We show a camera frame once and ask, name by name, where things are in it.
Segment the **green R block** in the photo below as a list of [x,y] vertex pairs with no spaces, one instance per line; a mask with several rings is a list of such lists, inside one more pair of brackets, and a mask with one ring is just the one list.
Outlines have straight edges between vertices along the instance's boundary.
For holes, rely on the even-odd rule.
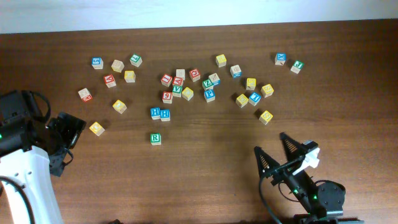
[[162,144],[162,138],[160,133],[151,133],[150,134],[150,143],[153,146],[161,145]]

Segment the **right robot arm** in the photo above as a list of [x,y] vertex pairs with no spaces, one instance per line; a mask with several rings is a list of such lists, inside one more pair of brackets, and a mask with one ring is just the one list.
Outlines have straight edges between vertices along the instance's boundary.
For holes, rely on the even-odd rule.
[[254,148],[259,171],[259,185],[265,178],[272,178],[271,184],[285,184],[306,214],[294,215],[295,223],[338,223],[343,215],[346,189],[331,180],[313,181],[305,172],[308,167],[316,168],[320,162],[320,148],[315,141],[297,142],[285,133],[279,138],[284,147],[287,162],[279,164],[261,147]]

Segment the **yellow S block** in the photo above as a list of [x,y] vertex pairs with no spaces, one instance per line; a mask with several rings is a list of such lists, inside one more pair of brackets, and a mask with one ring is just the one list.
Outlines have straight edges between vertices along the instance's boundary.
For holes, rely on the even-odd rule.
[[261,93],[264,98],[267,98],[274,93],[274,89],[271,84],[266,84],[261,88]]
[[259,120],[262,122],[264,125],[266,125],[271,119],[273,118],[273,114],[271,114],[269,111],[265,110],[260,117]]

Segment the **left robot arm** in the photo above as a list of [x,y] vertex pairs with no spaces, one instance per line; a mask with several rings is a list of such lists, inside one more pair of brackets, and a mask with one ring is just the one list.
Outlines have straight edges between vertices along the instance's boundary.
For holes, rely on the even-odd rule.
[[1,188],[14,223],[63,223],[51,177],[62,175],[86,123],[68,113],[43,114],[37,97],[48,102],[27,90],[1,96]]

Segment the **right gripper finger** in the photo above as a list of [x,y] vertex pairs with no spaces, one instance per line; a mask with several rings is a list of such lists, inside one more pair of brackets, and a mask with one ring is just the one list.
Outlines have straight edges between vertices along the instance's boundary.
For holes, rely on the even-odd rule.
[[260,178],[269,178],[277,173],[277,168],[280,164],[274,160],[270,155],[265,153],[261,147],[254,148],[254,154],[257,161],[257,168]]
[[292,139],[285,133],[279,134],[280,140],[284,147],[285,155],[288,161],[292,161],[300,156],[304,156],[307,153],[307,149],[296,140]]

